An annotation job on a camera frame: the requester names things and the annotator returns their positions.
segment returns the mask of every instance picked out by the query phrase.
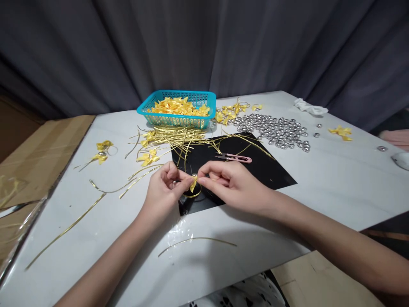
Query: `forearm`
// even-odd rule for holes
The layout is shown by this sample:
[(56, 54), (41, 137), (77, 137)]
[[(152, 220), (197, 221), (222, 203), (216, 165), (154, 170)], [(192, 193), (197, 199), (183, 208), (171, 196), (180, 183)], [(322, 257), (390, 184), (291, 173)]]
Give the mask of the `forearm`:
[(274, 212), (267, 213), (270, 218), (295, 230), (370, 290), (409, 294), (409, 262), (400, 255), (282, 193), (274, 193), (274, 206)]
[(56, 306), (105, 306), (153, 229), (138, 217)]

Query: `pile of yellow bows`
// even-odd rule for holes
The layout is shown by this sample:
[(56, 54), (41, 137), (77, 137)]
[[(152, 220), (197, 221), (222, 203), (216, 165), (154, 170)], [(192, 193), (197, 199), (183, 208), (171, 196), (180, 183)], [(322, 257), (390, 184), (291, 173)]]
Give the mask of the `pile of yellow bows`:
[(99, 152), (105, 153), (105, 154), (102, 154), (102, 155), (100, 153), (96, 154), (95, 156), (92, 157), (92, 161), (98, 160), (99, 164), (101, 165), (102, 162), (104, 162), (108, 158), (106, 152), (113, 145), (114, 144), (109, 140), (106, 140), (103, 143), (97, 143), (97, 149), (99, 150)]
[(251, 109), (252, 109), (253, 111), (255, 111), (256, 109), (261, 110), (262, 108), (263, 108), (263, 105), (262, 105), (262, 104), (253, 104), (253, 106), (251, 107)]
[(237, 98), (237, 102), (232, 106), (222, 106), (222, 109), (216, 111), (216, 115), (214, 116), (214, 120), (218, 123), (222, 123), (223, 125), (227, 126), (228, 121), (233, 121), (237, 114), (240, 111), (245, 112), (246, 109), (249, 107), (249, 104), (240, 104), (240, 98)]
[(150, 150), (149, 153), (143, 154), (142, 157), (136, 159), (137, 161), (144, 161), (142, 167), (151, 164), (152, 162), (156, 162), (159, 160), (159, 157), (156, 156), (156, 150)]
[(337, 129), (328, 129), (329, 132), (340, 135), (343, 141), (352, 141), (352, 139), (347, 136), (352, 133), (351, 130), (351, 128), (342, 128), (341, 125), (339, 125)]
[(203, 104), (199, 109), (193, 106), (191, 102), (187, 102), (185, 98), (169, 98), (155, 102), (155, 106), (148, 109), (149, 113), (159, 114), (174, 114), (174, 115), (188, 115), (188, 116), (209, 116), (210, 108)]

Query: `white table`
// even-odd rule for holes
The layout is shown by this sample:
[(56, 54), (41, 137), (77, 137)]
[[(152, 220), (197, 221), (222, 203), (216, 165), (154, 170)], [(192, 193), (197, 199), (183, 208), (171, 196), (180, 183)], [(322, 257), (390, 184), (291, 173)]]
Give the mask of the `white table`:
[[(285, 92), (242, 96), (242, 101), (263, 104), (260, 113), (296, 119), (307, 127), (311, 151), (299, 148), (266, 148), (298, 182), (281, 189), (307, 206), (355, 229), (363, 230), (409, 210), (409, 172), (399, 168), (390, 156), (400, 149), (350, 124), (325, 114), (317, 119), (293, 106), (296, 97)], [(236, 97), (219, 99), (217, 105), (232, 105)], [(321, 123), (322, 129), (316, 128)], [(61, 182), (28, 236), (11, 273), (0, 291), (1, 306), (51, 306), (103, 254), (140, 210), (149, 182), (147, 175), (119, 200), (121, 192), (108, 194), (71, 231), (53, 244), (28, 270), (33, 257), (61, 231), (81, 216), (102, 189), (122, 186), (139, 170), (136, 152), (128, 138), (146, 121), (136, 111), (98, 116), (72, 159)], [(352, 142), (330, 134), (337, 125), (352, 127)], [(236, 127), (223, 127), (236, 132)], [(314, 132), (320, 138), (312, 137)], [(220, 125), (213, 136), (220, 135)], [(89, 161), (95, 144), (106, 139), (118, 147), (101, 166), (94, 162), (80, 173), (75, 166)], [(377, 146), (389, 148), (380, 152)], [(171, 160), (163, 156), (161, 163)], [(309, 252), (290, 239), (288, 232), (270, 221), (236, 212), (226, 206), (179, 217), (175, 208), (162, 229), (147, 242), (120, 284), (112, 305), (179, 306), (231, 285), (266, 269)], [(213, 237), (238, 247), (194, 240), (171, 248), (169, 244), (191, 237)]]

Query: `silver bead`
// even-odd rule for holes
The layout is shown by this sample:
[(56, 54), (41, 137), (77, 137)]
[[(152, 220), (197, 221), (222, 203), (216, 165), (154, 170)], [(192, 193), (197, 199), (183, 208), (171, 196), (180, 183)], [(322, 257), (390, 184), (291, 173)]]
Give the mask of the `silver bead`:
[(388, 148), (385, 147), (385, 146), (378, 146), (378, 147), (376, 147), (376, 149), (378, 149), (379, 151), (387, 151), (388, 150)]

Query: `pink thread snips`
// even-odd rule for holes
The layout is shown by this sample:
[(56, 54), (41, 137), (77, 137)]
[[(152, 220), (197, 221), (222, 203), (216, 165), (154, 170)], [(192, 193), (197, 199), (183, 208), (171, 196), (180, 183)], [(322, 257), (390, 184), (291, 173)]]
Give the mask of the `pink thread snips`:
[(229, 160), (229, 161), (238, 161), (238, 162), (241, 162), (241, 163), (251, 163), (253, 161), (249, 157), (237, 156), (237, 155), (232, 155), (232, 154), (228, 154), (228, 153), (222, 153), (221, 156), (215, 156), (215, 157), (220, 158), (220, 159)]

